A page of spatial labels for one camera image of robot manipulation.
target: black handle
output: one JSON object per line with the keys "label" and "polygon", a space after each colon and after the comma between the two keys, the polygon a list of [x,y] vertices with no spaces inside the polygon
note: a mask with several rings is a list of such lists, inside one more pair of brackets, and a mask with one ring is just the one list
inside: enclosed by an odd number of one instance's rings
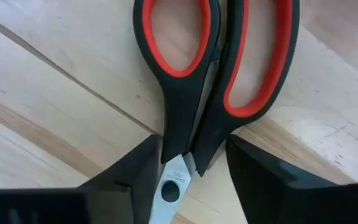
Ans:
{"label": "black handle", "polygon": [[245,45],[249,0],[227,3],[227,34],[217,78],[201,117],[191,151],[203,176],[219,145],[236,128],[259,119],[271,107],[285,81],[295,51],[299,0],[276,1],[277,30],[272,60],[257,96],[242,108],[229,104]]}
{"label": "black handle", "polygon": [[211,59],[214,55],[220,26],[217,0],[201,0],[203,36],[190,66],[174,70],[163,59],[152,33],[153,0],[135,0],[134,30],[145,61],[160,83],[165,99],[165,131],[161,162],[164,164],[188,150],[197,114],[198,103]]}

